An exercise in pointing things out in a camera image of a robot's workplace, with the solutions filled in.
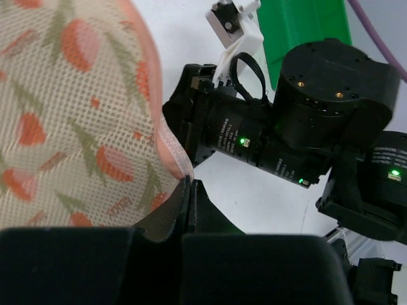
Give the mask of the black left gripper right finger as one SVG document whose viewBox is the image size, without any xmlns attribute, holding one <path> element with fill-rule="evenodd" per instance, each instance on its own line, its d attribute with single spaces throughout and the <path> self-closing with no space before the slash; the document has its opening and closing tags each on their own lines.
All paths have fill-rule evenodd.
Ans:
<svg viewBox="0 0 407 305">
<path fill-rule="evenodd" d="M 195 232 L 182 238 L 181 304 L 353 304 L 340 259 L 318 236 L 216 234 L 224 215 L 192 184 Z"/>
</svg>

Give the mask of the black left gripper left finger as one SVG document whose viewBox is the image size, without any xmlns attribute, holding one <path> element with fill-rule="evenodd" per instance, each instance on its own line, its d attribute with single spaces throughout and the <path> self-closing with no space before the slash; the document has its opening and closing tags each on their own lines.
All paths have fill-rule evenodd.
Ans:
<svg viewBox="0 0 407 305">
<path fill-rule="evenodd" d="M 2 304 L 178 304 L 191 181 L 127 227 L 1 231 Z"/>
</svg>

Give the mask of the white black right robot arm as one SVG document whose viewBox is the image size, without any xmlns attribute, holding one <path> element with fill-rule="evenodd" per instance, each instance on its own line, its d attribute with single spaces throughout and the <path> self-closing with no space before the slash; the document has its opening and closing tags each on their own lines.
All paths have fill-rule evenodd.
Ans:
<svg viewBox="0 0 407 305">
<path fill-rule="evenodd" d="M 406 243 L 406 135 L 389 132 L 397 70 L 336 39 L 301 44 L 280 69 L 273 101 L 213 65 L 187 65 L 163 113 L 199 165 L 227 154 L 302 188 L 328 176 L 316 207 L 341 228 Z M 404 304 L 406 266 L 383 258 L 352 264 L 343 239 L 214 234 L 183 239 L 182 304 Z"/>
</svg>

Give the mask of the floral pink mesh laundry bag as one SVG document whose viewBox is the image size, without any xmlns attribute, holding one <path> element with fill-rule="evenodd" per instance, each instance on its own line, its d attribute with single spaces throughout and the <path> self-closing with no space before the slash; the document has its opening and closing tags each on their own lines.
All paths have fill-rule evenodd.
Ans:
<svg viewBox="0 0 407 305">
<path fill-rule="evenodd" d="M 131 1 L 1 2 L 1 227 L 131 226 L 193 175 Z"/>
</svg>

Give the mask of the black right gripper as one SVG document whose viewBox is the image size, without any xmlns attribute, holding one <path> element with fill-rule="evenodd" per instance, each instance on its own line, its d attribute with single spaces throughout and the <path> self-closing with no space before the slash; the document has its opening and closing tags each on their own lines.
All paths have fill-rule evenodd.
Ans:
<svg viewBox="0 0 407 305">
<path fill-rule="evenodd" d="M 174 93 L 162 108 L 170 130 L 193 166 L 220 152 L 255 167 L 275 167 L 276 141 L 267 95 L 238 98 L 231 81 L 215 87 L 215 68 L 184 66 Z"/>
</svg>

